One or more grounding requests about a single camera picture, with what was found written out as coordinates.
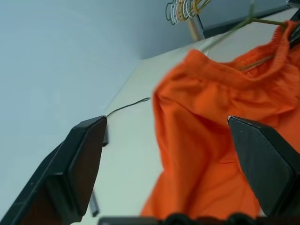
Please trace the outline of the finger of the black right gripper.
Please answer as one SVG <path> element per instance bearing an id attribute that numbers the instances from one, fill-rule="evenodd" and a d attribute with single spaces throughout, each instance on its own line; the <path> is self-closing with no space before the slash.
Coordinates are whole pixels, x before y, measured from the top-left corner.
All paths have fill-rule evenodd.
<path id="1" fill-rule="evenodd" d="M 289 46 L 294 47 L 300 43 L 300 10 L 293 15 L 291 21 L 297 23 L 289 36 Z"/>

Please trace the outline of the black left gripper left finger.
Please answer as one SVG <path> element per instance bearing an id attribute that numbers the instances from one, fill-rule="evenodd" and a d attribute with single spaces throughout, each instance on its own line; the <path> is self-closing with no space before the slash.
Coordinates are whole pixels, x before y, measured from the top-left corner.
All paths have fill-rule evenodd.
<path id="1" fill-rule="evenodd" d="M 80 122 L 40 163 L 0 225 L 71 225 L 86 214 L 99 170 L 106 116 Z"/>

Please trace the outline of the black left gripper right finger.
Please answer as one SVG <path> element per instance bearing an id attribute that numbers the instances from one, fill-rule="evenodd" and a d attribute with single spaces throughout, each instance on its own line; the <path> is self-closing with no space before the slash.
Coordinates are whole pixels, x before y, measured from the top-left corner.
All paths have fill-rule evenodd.
<path id="1" fill-rule="evenodd" d="M 266 216 L 300 216 L 300 154 L 274 128 L 227 119 L 240 167 Z"/>

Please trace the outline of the green wire clothes hanger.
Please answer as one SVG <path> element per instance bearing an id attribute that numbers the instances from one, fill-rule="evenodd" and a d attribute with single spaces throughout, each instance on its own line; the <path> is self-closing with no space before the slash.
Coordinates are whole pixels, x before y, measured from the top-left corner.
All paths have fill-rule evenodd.
<path id="1" fill-rule="evenodd" d="M 265 19 L 259 19 L 254 17 L 254 11 L 255 11 L 255 0 L 251 0 L 250 7 L 249 7 L 249 13 L 248 16 L 239 24 L 237 24 L 235 27 L 233 27 L 230 31 L 225 33 L 223 36 L 219 37 L 216 40 L 212 40 L 212 42 L 204 47 L 202 49 L 202 52 L 206 52 L 207 50 L 210 50 L 217 46 L 219 43 L 227 39 L 229 36 L 231 36 L 233 33 L 235 33 L 238 29 L 251 24 L 251 23 L 264 23 L 264 24 L 270 24 L 270 25 L 276 25 L 281 26 L 282 30 L 285 30 L 285 23 L 284 22 L 278 22 L 278 21 L 272 21 L 272 20 L 265 20 Z"/>

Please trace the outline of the orange shorts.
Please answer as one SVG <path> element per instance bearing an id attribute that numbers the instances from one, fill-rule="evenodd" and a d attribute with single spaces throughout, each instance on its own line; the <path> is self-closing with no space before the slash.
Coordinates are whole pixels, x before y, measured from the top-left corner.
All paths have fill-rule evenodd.
<path id="1" fill-rule="evenodd" d="M 155 88 L 163 171 L 142 216 L 258 216 L 260 206 L 239 166 L 227 118 L 269 125 L 300 153 L 300 45 L 290 48 L 288 41 L 296 24 L 286 21 L 269 43 L 231 62 L 191 50 Z"/>

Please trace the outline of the wooden rack post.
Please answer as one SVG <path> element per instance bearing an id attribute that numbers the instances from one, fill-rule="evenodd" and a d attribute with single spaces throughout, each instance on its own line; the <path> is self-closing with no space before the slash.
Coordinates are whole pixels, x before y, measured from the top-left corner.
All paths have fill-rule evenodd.
<path id="1" fill-rule="evenodd" d="M 187 19 L 187 25 L 191 34 L 191 37 L 194 42 L 198 42 L 201 40 L 200 32 L 197 28 L 196 22 L 193 18 Z"/>

